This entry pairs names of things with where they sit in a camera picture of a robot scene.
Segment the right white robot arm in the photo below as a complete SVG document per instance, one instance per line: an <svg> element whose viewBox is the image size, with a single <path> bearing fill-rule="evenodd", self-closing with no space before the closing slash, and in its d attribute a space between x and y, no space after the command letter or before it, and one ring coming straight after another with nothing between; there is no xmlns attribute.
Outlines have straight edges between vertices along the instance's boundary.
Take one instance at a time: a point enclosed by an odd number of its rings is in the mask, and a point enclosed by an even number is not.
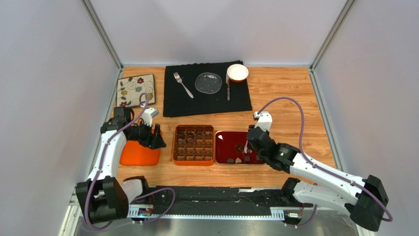
<svg viewBox="0 0 419 236"><path fill-rule="evenodd" d="M392 217L387 210L388 195L382 181L351 175L325 165L286 143L276 143L269 132L251 125L246 134L250 149L262 162L276 171L310 179L318 186L300 180L286 181L285 190L300 203L321 205L348 215L354 223L377 232L383 221Z"/></svg>

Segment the pink handled metal tongs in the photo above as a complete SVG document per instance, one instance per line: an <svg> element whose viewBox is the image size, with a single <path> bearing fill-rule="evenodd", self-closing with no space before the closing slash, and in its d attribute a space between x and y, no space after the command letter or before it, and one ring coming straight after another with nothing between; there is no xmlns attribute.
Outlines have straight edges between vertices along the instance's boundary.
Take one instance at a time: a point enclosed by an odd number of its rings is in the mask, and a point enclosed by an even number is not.
<svg viewBox="0 0 419 236"><path fill-rule="evenodd" d="M243 153L247 153L247 150L248 150L247 145L248 145L248 141L245 142Z"/></svg>

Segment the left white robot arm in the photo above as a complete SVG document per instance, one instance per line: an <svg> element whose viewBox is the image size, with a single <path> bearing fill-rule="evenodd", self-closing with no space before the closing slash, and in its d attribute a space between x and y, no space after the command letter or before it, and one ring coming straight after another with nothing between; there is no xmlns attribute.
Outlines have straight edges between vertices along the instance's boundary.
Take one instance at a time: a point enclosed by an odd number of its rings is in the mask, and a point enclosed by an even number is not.
<svg viewBox="0 0 419 236"><path fill-rule="evenodd" d="M147 182L143 176L130 177L122 184L117 171L123 148L128 141L136 141L148 149L165 148L160 125L152 120L159 114L157 108L143 108L136 117L129 107L114 108L114 116L100 128L100 151L84 182L76 185L75 192L89 226L111 223L128 216L129 205L141 196Z"/></svg>

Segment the orange chocolate box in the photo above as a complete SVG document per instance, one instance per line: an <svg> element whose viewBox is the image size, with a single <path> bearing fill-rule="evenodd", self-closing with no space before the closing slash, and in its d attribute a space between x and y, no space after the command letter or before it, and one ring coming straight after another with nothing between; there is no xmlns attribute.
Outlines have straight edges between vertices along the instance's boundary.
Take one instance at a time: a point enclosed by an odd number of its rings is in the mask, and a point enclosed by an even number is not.
<svg viewBox="0 0 419 236"><path fill-rule="evenodd" d="M193 131L194 136L187 136L188 131ZM215 162L215 131L212 125L178 125L175 129L172 159L177 166L211 166ZM178 139L194 138L195 142L179 145Z"/></svg>

